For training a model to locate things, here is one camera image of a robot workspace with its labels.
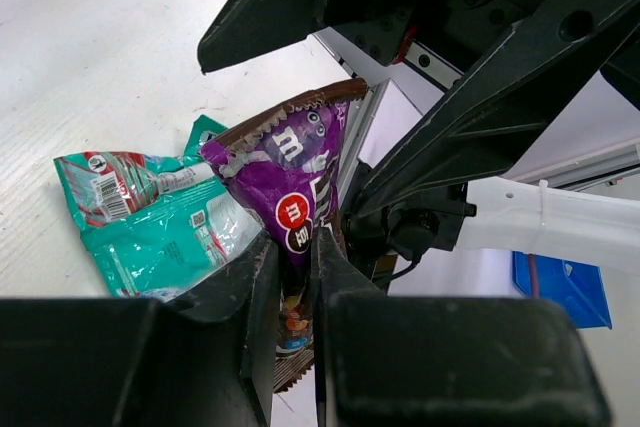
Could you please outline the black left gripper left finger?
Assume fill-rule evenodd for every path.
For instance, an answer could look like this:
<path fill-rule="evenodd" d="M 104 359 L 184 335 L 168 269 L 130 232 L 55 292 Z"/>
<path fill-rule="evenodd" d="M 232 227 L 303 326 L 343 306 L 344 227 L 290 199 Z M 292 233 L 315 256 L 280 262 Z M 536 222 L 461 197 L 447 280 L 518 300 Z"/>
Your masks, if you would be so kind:
<path fill-rule="evenodd" d="M 266 426 L 278 249 L 266 234 L 190 291 L 5 299 L 5 426 Z"/>

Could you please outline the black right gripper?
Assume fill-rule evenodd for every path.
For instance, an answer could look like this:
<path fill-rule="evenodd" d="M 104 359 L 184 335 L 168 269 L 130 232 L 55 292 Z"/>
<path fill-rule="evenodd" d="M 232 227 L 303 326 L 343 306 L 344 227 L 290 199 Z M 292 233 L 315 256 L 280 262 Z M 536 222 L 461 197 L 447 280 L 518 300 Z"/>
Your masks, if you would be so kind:
<path fill-rule="evenodd" d="M 475 63 L 363 179 L 357 219 L 510 170 L 638 28 L 639 0 L 319 0 L 319 20 L 356 71 Z"/>

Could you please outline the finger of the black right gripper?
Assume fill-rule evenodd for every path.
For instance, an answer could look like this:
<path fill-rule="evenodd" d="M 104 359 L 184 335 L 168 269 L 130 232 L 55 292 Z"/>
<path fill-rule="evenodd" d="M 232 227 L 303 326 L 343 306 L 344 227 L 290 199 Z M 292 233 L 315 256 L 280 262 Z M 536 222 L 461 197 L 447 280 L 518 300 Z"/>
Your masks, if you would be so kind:
<path fill-rule="evenodd" d="M 273 52 L 325 28 L 329 0 L 227 0 L 197 47 L 212 73 Z"/>

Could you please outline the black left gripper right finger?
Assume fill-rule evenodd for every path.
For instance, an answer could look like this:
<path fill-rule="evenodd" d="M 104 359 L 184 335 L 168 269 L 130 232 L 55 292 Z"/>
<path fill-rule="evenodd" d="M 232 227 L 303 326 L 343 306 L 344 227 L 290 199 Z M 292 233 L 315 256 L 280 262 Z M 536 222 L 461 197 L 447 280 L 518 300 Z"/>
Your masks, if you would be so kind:
<path fill-rule="evenodd" d="M 546 300 L 391 297 L 318 229 L 311 247 L 322 426 L 608 426 L 566 312 Z"/>

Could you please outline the purple M&M's packet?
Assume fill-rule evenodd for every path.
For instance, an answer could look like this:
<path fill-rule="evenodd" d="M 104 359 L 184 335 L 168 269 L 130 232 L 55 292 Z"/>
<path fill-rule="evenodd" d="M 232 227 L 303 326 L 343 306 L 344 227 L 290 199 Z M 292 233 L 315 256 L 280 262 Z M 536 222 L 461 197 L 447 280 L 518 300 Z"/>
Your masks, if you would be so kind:
<path fill-rule="evenodd" d="M 337 181 L 352 103 L 362 78 L 336 82 L 286 100 L 207 141 L 201 157 L 231 196 L 280 249 L 281 301 L 274 390 L 291 388 L 313 365 L 309 293 L 314 231 L 344 241 Z"/>

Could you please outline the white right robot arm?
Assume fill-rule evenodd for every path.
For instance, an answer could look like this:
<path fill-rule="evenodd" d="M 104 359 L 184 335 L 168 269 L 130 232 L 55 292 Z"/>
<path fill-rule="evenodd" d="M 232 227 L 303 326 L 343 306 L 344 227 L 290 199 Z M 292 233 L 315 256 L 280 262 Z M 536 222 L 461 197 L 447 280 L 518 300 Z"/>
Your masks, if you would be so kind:
<path fill-rule="evenodd" d="M 421 86 L 443 91 L 415 125 L 391 131 L 375 163 L 358 158 L 373 105 L 356 116 L 339 181 L 353 261 L 458 247 L 632 264 L 637 202 L 506 174 L 595 73 L 632 62 L 639 0 L 228 0 L 197 57 L 214 72 L 327 28 L 359 83 L 400 63 L 414 102 Z"/>

